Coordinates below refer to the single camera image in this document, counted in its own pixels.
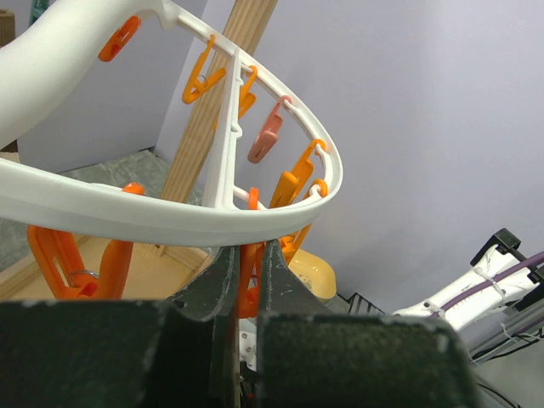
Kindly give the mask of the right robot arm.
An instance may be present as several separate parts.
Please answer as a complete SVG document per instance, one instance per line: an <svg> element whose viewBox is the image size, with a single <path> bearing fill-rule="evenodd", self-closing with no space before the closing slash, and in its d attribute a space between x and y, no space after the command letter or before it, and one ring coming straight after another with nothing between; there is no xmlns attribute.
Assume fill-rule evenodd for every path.
<svg viewBox="0 0 544 408"><path fill-rule="evenodd" d="M521 240L498 230L470 261L470 269L434 295L395 315L441 319L459 332L482 317L504 310L543 283L543 253L525 257Z"/></svg>

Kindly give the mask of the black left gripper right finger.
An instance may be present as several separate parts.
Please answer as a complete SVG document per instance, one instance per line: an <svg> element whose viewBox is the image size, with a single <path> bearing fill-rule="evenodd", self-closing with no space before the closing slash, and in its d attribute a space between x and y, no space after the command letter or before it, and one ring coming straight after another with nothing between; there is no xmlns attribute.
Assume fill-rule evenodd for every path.
<svg viewBox="0 0 544 408"><path fill-rule="evenodd" d="M263 256L257 326L260 407L478 407L467 350L442 320L332 313Z"/></svg>

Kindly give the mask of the orange clothes peg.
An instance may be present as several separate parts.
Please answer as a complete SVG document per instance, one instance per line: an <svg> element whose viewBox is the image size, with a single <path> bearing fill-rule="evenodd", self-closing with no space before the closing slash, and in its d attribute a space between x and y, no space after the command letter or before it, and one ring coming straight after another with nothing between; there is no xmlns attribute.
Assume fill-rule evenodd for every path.
<svg viewBox="0 0 544 408"><path fill-rule="evenodd" d="M26 237L42 276L56 299L119 299L126 285L133 255L131 241L110 241L99 273L85 269L75 237L70 232L36 225Z"/></svg>
<svg viewBox="0 0 544 408"><path fill-rule="evenodd" d="M249 192L248 209L258 209L258 188L252 187ZM295 254L292 238L280 238L282 255L289 262ZM246 244L240 246L240 281L238 289L238 318L256 318L260 296L260 278L264 257L264 242Z"/></svg>

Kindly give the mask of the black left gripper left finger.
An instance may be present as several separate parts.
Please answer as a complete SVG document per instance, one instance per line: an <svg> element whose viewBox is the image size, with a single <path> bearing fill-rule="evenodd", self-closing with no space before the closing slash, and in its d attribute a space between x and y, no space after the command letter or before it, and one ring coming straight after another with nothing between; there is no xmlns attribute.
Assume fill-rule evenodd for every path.
<svg viewBox="0 0 544 408"><path fill-rule="evenodd" d="M7 301L4 407L237 407L240 252L164 300Z"/></svg>

